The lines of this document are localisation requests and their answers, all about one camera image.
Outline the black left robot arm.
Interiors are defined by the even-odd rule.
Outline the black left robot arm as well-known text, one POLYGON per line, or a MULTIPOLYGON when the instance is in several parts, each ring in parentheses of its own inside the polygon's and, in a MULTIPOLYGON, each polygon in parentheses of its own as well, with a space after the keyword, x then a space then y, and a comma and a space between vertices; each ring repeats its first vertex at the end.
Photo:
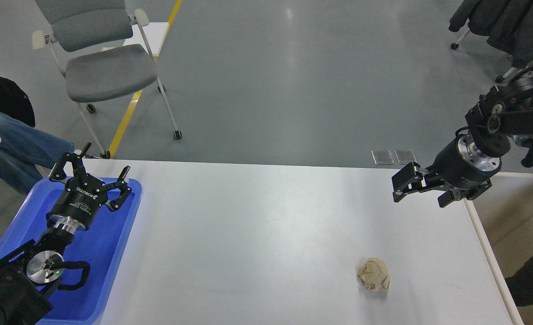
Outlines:
POLYGON ((44 213, 46 230, 0 258, 0 325, 34 325, 52 310, 57 291, 83 288, 91 274, 87 261, 66 260, 75 232, 90 229, 101 208, 122 208, 132 193, 125 166, 112 183, 88 173, 81 154, 64 153, 54 165, 49 182, 64 185, 55 204, 44 213))

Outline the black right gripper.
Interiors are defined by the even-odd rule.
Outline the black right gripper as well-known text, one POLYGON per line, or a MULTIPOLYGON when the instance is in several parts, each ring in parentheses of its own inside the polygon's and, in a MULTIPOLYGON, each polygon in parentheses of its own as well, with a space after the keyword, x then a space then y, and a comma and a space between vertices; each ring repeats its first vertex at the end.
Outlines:
POLYGON ((428 168, 410 162, 391 177, 393 200, 400 202, 413 193, 444 191, 438 197, 440 208, 452 202, 473 201, 491 184, 491 177, 500 171, 500 157, 486 156, 477 148, 471 135, 458 135, 447 144, 428 168))

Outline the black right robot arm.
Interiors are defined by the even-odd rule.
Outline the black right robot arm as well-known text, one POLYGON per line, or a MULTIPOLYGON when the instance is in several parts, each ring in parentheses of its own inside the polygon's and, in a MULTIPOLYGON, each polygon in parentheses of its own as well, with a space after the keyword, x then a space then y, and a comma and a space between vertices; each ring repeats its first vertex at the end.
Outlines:
POLYGON ((440 190, 441 208, 455 201, 474 200, 488 190, 500 171, 510 144, 526 148, 521 160, 533 167, 533 65, 518 72, 504 86, 493 86, 465 115, 467 125, 426 168, 411 161, 391 178, 393 200, 413 193, 440 190))

